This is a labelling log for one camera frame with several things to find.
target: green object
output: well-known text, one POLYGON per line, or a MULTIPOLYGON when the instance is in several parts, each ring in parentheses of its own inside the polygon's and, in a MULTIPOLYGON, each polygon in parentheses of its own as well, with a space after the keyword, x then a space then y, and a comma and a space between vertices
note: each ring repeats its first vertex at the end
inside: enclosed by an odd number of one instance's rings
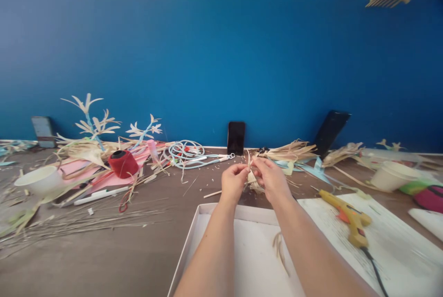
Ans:
POLYGON ((416 181, 410 182, 410 183, 402 186, 401 188, 399 188, 399 190, 403 193, 409 194, 410 196, 414 196, 417 193, 426 189, 430 185, 443 186, 443 184, 438 182, 436 179, 424 178, 424 179, 418 179, 416 181))

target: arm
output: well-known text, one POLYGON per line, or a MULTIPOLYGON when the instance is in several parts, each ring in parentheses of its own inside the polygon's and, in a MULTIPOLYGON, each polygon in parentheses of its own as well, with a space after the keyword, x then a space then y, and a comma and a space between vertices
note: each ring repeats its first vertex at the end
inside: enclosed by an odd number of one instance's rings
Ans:
POLYGON ((236 164, 223 172, 221 198, 174 296, 234 295, 234 214, 249 168, 236 164))
POLYGON ((261 158, 254 174, 265 187, 287 249, 307 297, 378 294, 337 253, 304 209, 293 199, 281 169, 261 158))

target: wooden stick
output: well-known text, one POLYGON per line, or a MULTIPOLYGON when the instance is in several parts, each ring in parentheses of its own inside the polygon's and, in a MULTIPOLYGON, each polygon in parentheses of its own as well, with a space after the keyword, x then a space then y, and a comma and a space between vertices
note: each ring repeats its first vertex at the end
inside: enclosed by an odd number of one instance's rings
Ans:
POLYGON ((205 195, 203 198, 208 198, 208 197, 210 197, 210 196, 216 196, 216 195, 220 194, 221 192, 222 192, 222 191, 220 190, 220 191, 217 191, 217 192, 211 193, 210 195, 205 195))
POLYGON ((360 182, 358 179, 354 178, 353 176, 349 175, 347 172, 344 172, 343 170, 341 170, 340 168, 337 168, 336 166, 333 166, 336 170, 338 170, 339 172, 341 172, 343 175, 345 175, 346 177, 352 179, 354 182, 356 182, 358 185, 361 186, 365 186, 367 187, 367 185, 363 182, 360 182))

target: hand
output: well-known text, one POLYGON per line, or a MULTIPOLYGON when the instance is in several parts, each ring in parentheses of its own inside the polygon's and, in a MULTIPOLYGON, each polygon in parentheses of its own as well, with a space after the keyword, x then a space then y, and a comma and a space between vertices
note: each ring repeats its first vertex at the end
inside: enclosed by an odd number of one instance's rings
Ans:
POLYGON ((249 171, 248 165, 237 163, 223 172, 221 175, 220 202, 227 201, 235 204, 239 202, 249 171))
POLYGON ((264 187, 266 198, 274 206, 280 199, 292 199, 286 177, 279 166, 268 159, 253 157, 252 165, 258 170, 254 172, 257 182, 264 187))

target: forearm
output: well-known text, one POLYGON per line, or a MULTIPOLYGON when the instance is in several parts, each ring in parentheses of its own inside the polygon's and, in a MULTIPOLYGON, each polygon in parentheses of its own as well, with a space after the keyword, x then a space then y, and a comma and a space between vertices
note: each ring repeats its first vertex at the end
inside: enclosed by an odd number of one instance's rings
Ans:
POLYGON ((236 203, 220 201, 186 269, 175 296, 234 295, 234 214, 236 203))
POLYGON ((273 204, 281 232, 307 297, 377 296, 337 253, 294 199, 273 204))

